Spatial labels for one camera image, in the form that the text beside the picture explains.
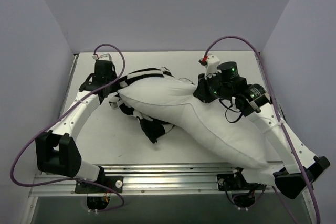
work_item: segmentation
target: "white fabric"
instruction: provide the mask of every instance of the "white fabric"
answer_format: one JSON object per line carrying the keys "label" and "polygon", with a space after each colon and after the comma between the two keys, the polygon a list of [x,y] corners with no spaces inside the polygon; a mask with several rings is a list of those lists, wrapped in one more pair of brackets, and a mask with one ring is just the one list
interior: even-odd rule
{"label": "white fabric", "polygon": [[[174,78],[145,78],[120,89],[121,99],[134,109],[183,128],[201,145],[235,166],[267,166],[265,137],[250,120],[231,124],[218,100],[202,103],[196,86]],[[238,114],[228,112],[229,120]]]}

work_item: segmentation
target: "wire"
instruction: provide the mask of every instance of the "wire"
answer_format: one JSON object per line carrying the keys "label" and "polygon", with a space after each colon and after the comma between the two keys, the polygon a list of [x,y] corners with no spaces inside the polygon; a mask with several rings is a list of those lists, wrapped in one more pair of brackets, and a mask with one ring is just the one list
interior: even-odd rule
{"label": "wire", "polygon": [[227,193],[227,187],[226,187],[225,181],[223,181],[223,187],[224,187],[226,198],[230,201],[231,204],[236,206],[236,204],[233,202],[233,200],[229,197],[229,194]]}
{"label": "wire", "polygon": [[235,113],[239,113],[239,112],[240,112],[240,111],[235,111],[235,110],[231,109],[231,108],[232,108],[232,105],[231,105],[230,107],[226,106],[226,105],[224,104],[223,100],[224,100],[224,99],[219,99],[219,102],[221,103],[221,105],[222,105],[224,108],[226,108],[226,109],[228,109],[228,110],[231,110],[232,112],[235,112]]}
{"label": "wire", "polygon": [[[17,162],[19,161],[20,157],[22,156],[23,152],[29,147],[30,144],[32,144],[36,138],[38,138],[42,133],[46,132],[48,129],[50,129],[51,127],[53,127],[56,123],[60,122],[62,119],[64,119],[67,115],[69,115],[79,104],[81,104],[87,97],[89,97],[90,95],[94,94],[94,93],[97,93],[98,91],[102,90],[102,89],[105,89],[111,85],[113,85],[114,83],[116,83],[120,77],[123,75],[124,71],[125,71],[125,57],[124,55],[122,54],[122,52],[117,48],[115,47],[114,45],[111,45],[111,44],[101,44],[99,45],[95,51],[93,52],[93,54],[96,55],[96,52],[97,50],[100,48],[100,47],[103,47],[103,46],[109,46],[109,47],[112,47],[114,48],[121,56],[121,59],[122,59],[122,69],[121,69],[121,72],[120,74],[117,76],[117,78],[109,83],[107,83],[106,85],[104,86],[101,86],[100,88],[97,88],[93,91],[91,91],[90,93],[88,93],[86,96],[84,96],[82,99],[80,99],[77,103],[75,103],[75,105],[73,105],[69,110],[67,110],[59,119],[57,119],[55,122],[51,123],[50,125],[46,126],[45,128],[43,128],[42,130],[40,130],[35,136],[33,136],[29,141],[28,143],[25,144],[25,146],[19,151],[19,153],[17,154],[17,156],[15,157],[13,163],[12,163],[12,166],[10,168],[10,177],[11,177],[11,180],[14,184],[18,185],[18,186],[23,186],[23,187],[34,187],[34,186],[42,186],[42,185],[49,185],[49,184],[52,184],[52,183],[57,183],[57,182],[61,182],[61,181],[67,181],[67,180],[76,180],[78,181],[77,179],[75,178],[62,178],[62,179],[55,179],[55,180],[51,180],[51,181],[47,181],[47,182],[42,182],[42,183],[35,183],[35,184],[25,184],[25,183],[21,183],[19,182],[18,180],[16,180],[15,176],[14,176],[14,169],[15,169],[15,166],[17,164]],[[95,183],[95,182],[91,182],[91,181],[87,181],[87,180],[81,180],[82,182],[85,182],[87,184],[92,184],[92,185],[95,185],[95,186],[99,186],[105,190],[108,190],[114,194],[116,194],[122,201],[122,204],[121,205],[118,205],[116,207],[113,207],[112,209],[116,209],[116,208],[119,208],[119,207],[122,207],[124,205],[124,199],[123,197],[117,193],[116,191],[112,190],[111,188],[108,188],[106,186],[103,186],[103,185],[100,185],[98,183]]]}
{"label": "wire", "polygon": [[232,197],[232,199],[231,199],[231,198],[229,197],[228,192],[227,192],[227,187],[226,187],[226,183],[225,183],[225,181],[223,181],[223,187],[224,187],[224,191],[225,191],[226,198],[228,199],[228,201],[230,201],[231,204],[233,204],[233,205],[235,205],[235,206],[237,206],[237,207],[246,208],[246,209],[250,209],[251,207],[255,206],[256,203],[258,203],[258,202],[260,201],[260,199],[262,198],[262,196],[264,195],[264,192],[265,192],[265,190],[266,190],[266,186],[265,186],[265,187],[263,188],[263,190],[261,191],[259,197],[255,199],[255,202],[254,202],[251,206],[249,206],[249,207],[242,207],[242,206],[240,206],[240,205],[238,205],[238,204],[235,203],[235,198],[237,198],[237,197],[239,197],[239,196],[242,196],[242,195],[244,195],[244,196],[248,196],[249,194],[251,194],[252,192],[254,192],[256,188],[250,190],[250,192],[248,192],[248,193],[246,193],[246,194],[238,194],[238,195],[235,195],[235,196]]}
{"label": "wire", "polygon": [[232,105],[231,105],[228,109],[226,109],[226,111],[225,111],[225,119],[226,119],[229,123],[236,123],[236,122],[238,122],[238,121],[243,117],[243,113],[241,112],[240,115],[238,116],[238,118],[237,118],[236,120],[234,120],[234,121],[229,121],[229,119],[227,118],[227,112],[228,112],[229,110],[231,110],[231,108],[232,108]]}
{"label": "wire", "polygon": [[[232,197],[233,202],[235,202],[235,199],[236,199],[237,197],[240,197],[240,196],[248,196],[248,195],[250,195],[250,194],[252,194],[252,193],[255,194],[255,190],[256,190],[259,186],[260,186],[260,184],[258,184],[257,186],[255,186],[255,188],[253,188],[252,190],[250,190],[250,191],[249,191],[248,193],[246,193],[246,194],[237,194],[237,195],[233,196],[233,197]],[[247,209],[250,209],[251,207],[255,206],[256,203],[258,203],[258,202],[260,201],[261,197],[264,195],[265,190],[266,190],[266,185],[265,185],[264,188],[262,189],[262,191],[261,191],[261,193],[260,193],[260,195],[259,195],[258,198],[256,198],[256,196],[254,195],[254,197],[255,197],[255,201],[254,201],[254,203],[253,203],[251,206],[247,207]]]}
{"label": "wire", "polygon": [[190,79],[188,79],[188,78],[185,78],[185,77],[181,77],[181,78],[179,78],[179,81],[181,80],[181,79],[185,79],[185,80],[188,80],[191,84],[194,84]]}
{"label": "wire", "polygon": [[[272,104],[272,105],[273,105],[273,109],[274,109],[276,118],[277,118],[278,122],[280,122],[281,118],[280,118],[280,115],[279,115],[279,113],[278,113],[278,108],[279,108],[279,106],[278,106],[278,102],[277,102],[277,100],[276,100],[276,98],[275,98],[275,95],[274,95],[274,92],[273,92],[273,88],[272,88],[272,86],[271,86],[271,84],[270,84],[270,81],[269,81],[269,78],[268,78],[268,75],[267,75],[267,71],[266,71],[266,68],[265,68],[263,59],[262,59],[262,57],[260,56],[260,54],[258,53],[257,49],[256,49],[250,42],[248,42],[246,39],[243,39],[243,38],[238,37],[238,36],[232,36],[232,35],[230,35],[230,36],[224,36],[224,37],[221,37],[221,38],[215,40],[215,41],[214,41],[214,42],[213,42],[213,43],[206,49],[206,51],[205,51],[205,53],[204,53],[204,57],[206,57],[206,56],[208,55],[209,51],[212,49],[212,47],[213,47],[215,44],[217,44],[219,41],[224,40],[224,39],[238,39],[238,40],[241,40],[241,41],[243,41],[244,43],[246,43],[246,44],[253,50],[255,56],[257,57],[257,59],[258,59],[259,62],[260,62],[260,65],[261,65],[261,73],[265,76],[266,87],[267,87],[268,92],[269,92],[269,95],[271,96],[271,99],[272,99],[272,101],[273,101],[273,104]],[[285,137],[286,137],[286,140],[287,140],[287,142],[288,142],[288,144],[289,144],[289,146],[290,146],[290,148],[291,148],[291,151],[292,151],[292,153],[293,153],[293,156],[294,156],[294,158],[295,158],[295,160],[296,160],[296,162],[297,162],[297,164],[298,164],[298,166],[299,166],[299,168],[300,168],[300,171],[301,171],[301,173],[302,173],[302,176],[303,176],[303,178],[304,178],[304,180],[305,180],[305,182],[306,182],[306,185],[307,185],[309,194],[310,194],[310,196],[311,196],[311,201],[312,201],[312,203],[313,203],[313,205],[314,205],[314,209],[315,209],[316,224],[320,224],[320,223],[321,223],[320,210],[319,210],[319,206],[318,206],[318,204],[317,204],[317,200],[316,200],[316,197],[315,197],[313,188],[312,188],[312,186],[311,186],[311,184],[310,184],[310,181],[309,181],[309,179],[308,179],[308,176],[307,176],[307,174],[306,174],[306,171],[305,171],[305,169],[304,169],[304,167],[303,167],[303,165],[302,165],[302,163],[301,163],[301,161],[300,161],[300,158],[299,158],[299,156],[298,156],[298,154],[297,154],[297,152],[296,152],[296,150],[295,150],[295,148],[294,148],[294,146],[293,146],[292,140],[290,139],[290,136],[289,136],[289,134],[288,134],[288,131],[287,131],[286,127],[285,127],[283,124],[281,124],[281,128],[282,128],[283,133],[284,133],[284,135],[285,135]],[[287,211],[289,212],[289,214],[292,215],[292,213],[290,212],[288,206],[286,207],[286,209],[287,209]]]}

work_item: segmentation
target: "gray wall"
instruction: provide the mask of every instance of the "gray wall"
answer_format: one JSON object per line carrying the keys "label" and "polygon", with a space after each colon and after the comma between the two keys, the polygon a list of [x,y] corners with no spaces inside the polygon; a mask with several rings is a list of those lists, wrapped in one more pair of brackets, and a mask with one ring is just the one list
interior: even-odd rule
{"label": "gray wall", "polygon": [[[74,52],[202,51],[223,35],[262,49],[288,0],[46,0]],[[218,50],[248,49],[229,40]]]}
{"label": "gray wall", "polygon": [[[18,223],[29,188],[14,185],[11,163],[23,145],[55,119],[72,52],[44,0],[0,0],[0,223]],[[22,182],[36,172],[31,147],[16,169]]]}
{"label": "gray wall", "polygon": [[[265,193],[247,212],[238,211],[225,194],[124,197],[126,203],[121,209],[98,215],[85,210],[85,197],[40,197],[32,224],[293,224],[274,193]],[[114,205],[120,202],[117,197],[111,200]],[[311,224],[301,195],[285,202],[300,224]]]}
{"label": "gray wall", "polygon": [[301,140],[331,162],[315,183],[322,220],[335,223],[336,0],[290,0],[264,48],[284,114]]}

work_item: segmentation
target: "white backdrop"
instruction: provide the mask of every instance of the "white backdrop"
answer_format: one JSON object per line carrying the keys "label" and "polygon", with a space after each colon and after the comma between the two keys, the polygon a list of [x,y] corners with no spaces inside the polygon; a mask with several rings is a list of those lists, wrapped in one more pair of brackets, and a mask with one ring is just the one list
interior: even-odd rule
{"label": "white backdrop", "polygon": [[[223,35],[262,50],[288,0],[46,0],[74,52],[202,51]],[[249,50],[228,40],[215,50]]]}
{"label": "white backdrop", "polygon": [[[14,185],[9,169],[28,140],[59,112],[73,54],[44,0],[0,0],[0,223],[19,223],[29,187]],[[31,183],[35,145],[16,177]]]}
{"label": "white backdrop", "polygon": [[322,221],[336,219],[336,0],[290,0],[264,49],[288,124],[331,166],[314,184]]}

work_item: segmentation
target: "robotic hand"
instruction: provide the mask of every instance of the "robotic hand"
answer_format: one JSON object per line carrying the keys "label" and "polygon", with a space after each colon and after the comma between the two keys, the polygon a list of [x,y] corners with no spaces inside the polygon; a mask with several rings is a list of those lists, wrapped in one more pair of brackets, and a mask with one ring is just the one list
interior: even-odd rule
{"label": "robotic hand", "polygon": [[317,157],[298,139],[284,119],[281,118],[280,122],[276,120],[274,114],[277,112],[271,106],[272,100],[268,92],[259,84],[247,84],[246,78],[239,75],[235,62],[220,64],[220,60],[214,55],[207,55],[199,62],[206,67],[206,72],[198,76],[194,96],[206,103],[218,98],[231,101],[232,105],[228,109],[238,109],[252,121],[283,162],[262,169],[239,170],[238,173],[241,173],[247,183],[277,186],[282,194],[291,199],[306,188],[303,174],[281,125],[289,133],[311,184],[330,166],[326,157]]}
{"label": "robotic hand", "polygon": [[[111,56],[105,54],[96,59],[94,73],[80,86],[72,107],[91,91],[106,86],[117,74]],[[63,120],[35,140],[37,167],[42,172],[84,179],[107,185],[104,169],[82,160],[75,140],[91,113],[111,93],[120,88],[119,83],[103,88],[88,96]]]}

